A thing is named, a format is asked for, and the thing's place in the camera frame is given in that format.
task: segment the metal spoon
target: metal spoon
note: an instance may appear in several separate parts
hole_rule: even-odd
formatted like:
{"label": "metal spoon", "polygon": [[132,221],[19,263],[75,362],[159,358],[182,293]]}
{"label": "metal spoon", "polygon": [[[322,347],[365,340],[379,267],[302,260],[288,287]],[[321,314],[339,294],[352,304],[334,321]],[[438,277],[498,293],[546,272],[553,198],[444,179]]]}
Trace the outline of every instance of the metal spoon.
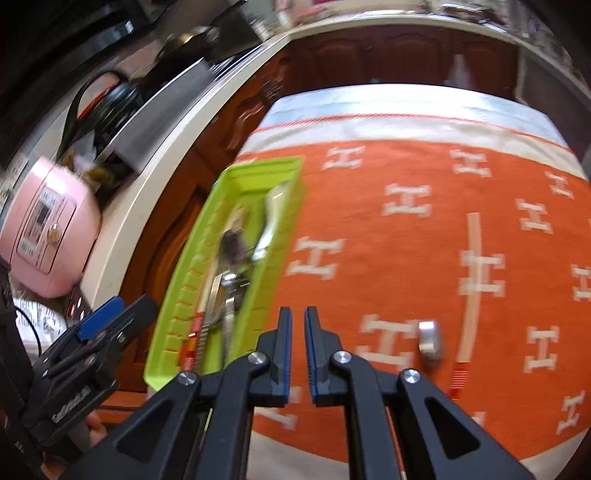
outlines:
{"label": "metal spoon", "polygon": [[226,360],[230,356],[230,349],[232,347],[237,304],[236,296],[239,293],[244,295],[242,287],[242,291],[238,291],[238,287],[241,284],[241,276],[238,272],[245,264],[250,262],[246,254],[248,249],[241,233],[241,230],[227,230],[222,235],[222,240],[220,241],[220,264],[223,265],[222,268],[227,268],[222,273],[221,279],[222,286],[226,289],[223,316],[223,366],[225,366]]}
{"label": "metal spoon", "polygon": [[257,262],[265,258],[267,249],[271,245],[277,225],[279,224],[281,208],[285,201],[288,184],[282,181],[279,185],[273,187],[267,195],[265,195],[265,208],[267,213],[267,224],[258,243],[255,247],[255,252],[252,254],[252,260]]}

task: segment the human hand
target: human hand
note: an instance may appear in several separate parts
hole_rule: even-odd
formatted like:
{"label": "human hand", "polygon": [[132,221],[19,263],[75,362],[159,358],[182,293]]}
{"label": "human hand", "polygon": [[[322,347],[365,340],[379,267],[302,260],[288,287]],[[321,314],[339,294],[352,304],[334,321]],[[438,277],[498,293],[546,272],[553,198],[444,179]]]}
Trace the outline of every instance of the human hand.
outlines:
{"label": "human hand", "polygon": [[[92,448],[107,436],[107,429],[100,421],[99,414],[96,410],[91,411],[86,416],[86,424],[90,429],[90,448]],[[53,462],[51,460],[47,460],[41,465],[41,471],[45,474],[48,480],[59,479],[60,475],[64,473],[65,470],[66,467],[61,463]]]}

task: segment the white countertop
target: white countertop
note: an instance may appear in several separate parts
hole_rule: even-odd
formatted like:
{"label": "white countertop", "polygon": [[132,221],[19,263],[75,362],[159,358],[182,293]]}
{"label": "white countertop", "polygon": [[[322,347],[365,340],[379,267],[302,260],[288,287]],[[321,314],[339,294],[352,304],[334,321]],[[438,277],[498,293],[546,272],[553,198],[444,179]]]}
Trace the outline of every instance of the white countertop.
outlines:
{"label": "white countertop", "polygon": [[220,79],[178,123],[154,154],[144,171],[120,192],[103,213],[100,235],[90,254],[81,282],[82,292],[93,309],[119,294],[129,261],[144,226],[164,188],[189,148],[230,97],[271,57],[291,40],[328,31],[372,25],[425,25],[470,31],[527,49],[534,47],[494,27],[435,15],[400,14],[388,11],[341,15],[294,28],[276,35],[255,49],[245,61]]}

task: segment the striped handle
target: striped handle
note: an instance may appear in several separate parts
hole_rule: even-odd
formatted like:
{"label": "striped handle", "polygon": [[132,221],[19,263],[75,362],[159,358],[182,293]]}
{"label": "striped handle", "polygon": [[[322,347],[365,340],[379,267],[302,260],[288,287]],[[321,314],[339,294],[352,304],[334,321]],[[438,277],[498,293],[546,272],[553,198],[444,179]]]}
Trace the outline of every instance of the striped handle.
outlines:
{"label": "striped handle", "polygon": [[199,367],[203,362],[203,354],[205,352],[205,344],[207,343],[207,335],[209,334],[210,325],[203,325],[201,335],[197,342],[197,353],[195,354],[195,371],[199,371]]}
{"label": "striped handle", "polygon": [[199,343],[201,340],[203,329],[203,312],[198,312],[195,314],[195,318],[193,320],[193,326],[191,328],[191,333],[187,338],[187,341],[184,343],[183,348],[180,352],[180,365],[182,371],[187,370],[195,370],[196,369],[196,354],[197,350],[199,349]]}
{"label": "striped handle", "polygon": [[468,381],[468,365],[470,362],[456,362],[453,366],[448,395],[455,403],[460,400],[460,394]]}

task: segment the pink rice cooker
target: pink rice cooker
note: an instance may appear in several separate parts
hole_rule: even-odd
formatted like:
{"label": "pink rice cooker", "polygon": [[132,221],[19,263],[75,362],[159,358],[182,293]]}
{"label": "pink rice cooker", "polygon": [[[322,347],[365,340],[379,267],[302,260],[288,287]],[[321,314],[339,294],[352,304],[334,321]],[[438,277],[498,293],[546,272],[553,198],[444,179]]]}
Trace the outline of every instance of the pink rice cooker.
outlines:
{"label": "pink rice cooker", "polygon": [[0,255],[27,288],[60,297],[81,279],[99,229],[100,210],[88,185],[41,157],[12,201]]}

